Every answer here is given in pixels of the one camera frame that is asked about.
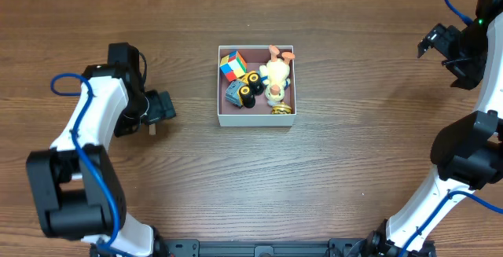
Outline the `plush duck toy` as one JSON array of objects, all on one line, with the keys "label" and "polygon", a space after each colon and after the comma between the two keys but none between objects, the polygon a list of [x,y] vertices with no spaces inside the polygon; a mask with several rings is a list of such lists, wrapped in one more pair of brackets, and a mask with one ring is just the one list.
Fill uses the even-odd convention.
[{"label": "plush duck toy", "polygon": [[270,60],[259,67],[260,79],[265,87],[264,94],[269,106],[278,105],[285,98],[285,91],[289,87],[291,80],[290,63],[296,58],[292,52],[280,50],[273,45],[268,47]]}]

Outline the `wooden cat rattle drum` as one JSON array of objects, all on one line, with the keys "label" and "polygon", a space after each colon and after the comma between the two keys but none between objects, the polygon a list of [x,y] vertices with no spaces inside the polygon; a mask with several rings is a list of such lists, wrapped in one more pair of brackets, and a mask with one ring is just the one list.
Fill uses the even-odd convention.
[{"label": "wooden cat rattle drum", "polygon": [[156,125],[155,124],[149,126],[149,134],[156,135]]}]

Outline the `multicolour puzzle cube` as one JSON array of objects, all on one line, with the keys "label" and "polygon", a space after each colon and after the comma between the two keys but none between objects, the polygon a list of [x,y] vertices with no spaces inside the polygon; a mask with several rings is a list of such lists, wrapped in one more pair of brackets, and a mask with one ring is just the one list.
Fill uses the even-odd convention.
[{"label": "multicolour puzzle cube", "polygon": [[247,73],[247,63],[240,53],[235,50],[220,60],[219,69],[225,78],[232,82]]}]

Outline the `yellow grey toy truck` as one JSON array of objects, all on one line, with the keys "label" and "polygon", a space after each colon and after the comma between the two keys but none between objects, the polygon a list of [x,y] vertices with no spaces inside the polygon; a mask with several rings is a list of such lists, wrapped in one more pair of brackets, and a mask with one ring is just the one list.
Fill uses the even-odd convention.
[{"label": "yellow grey toy truck", "polygon": [[238,108],[253,108],[255,97],[263,93],[265,86],[257,71],[247,72],[244,76],[229,84],[225,98]]}]

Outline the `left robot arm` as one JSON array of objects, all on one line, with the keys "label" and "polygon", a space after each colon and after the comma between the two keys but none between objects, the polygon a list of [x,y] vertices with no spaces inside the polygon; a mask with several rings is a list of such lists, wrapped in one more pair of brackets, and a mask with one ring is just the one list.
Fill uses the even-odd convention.
[{"label": "left robot arm", "polygon": [[159,231],[128,213],[108,156],[113,137],[176,116],[169,93],[145,88],[145,56],[127,42],[109,44],[106,63],[71,77],[81,90],[68,124],[26,162],[42,232],[88,243],[92,256],[169,256]]}]

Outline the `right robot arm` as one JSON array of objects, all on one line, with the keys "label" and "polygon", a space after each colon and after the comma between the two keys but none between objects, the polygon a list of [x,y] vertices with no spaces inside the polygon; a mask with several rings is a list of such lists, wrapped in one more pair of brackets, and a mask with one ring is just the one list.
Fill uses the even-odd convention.
[{"label": "right robot arm", "polygon": [[364,240],[349,256],[433,256],[429,233],[464,198],[501,213],[502,209],[475,196],[475,191],[502,179],[502,0],[478,0],[475,18],[450,10],[465,27],[436,24],[418,43],[418,56],[435,49],[442,66],[456,79],[453,87],[480,88],[473,111],[444,127],[430,152],[433,164],[426,179],[395,215]]}]

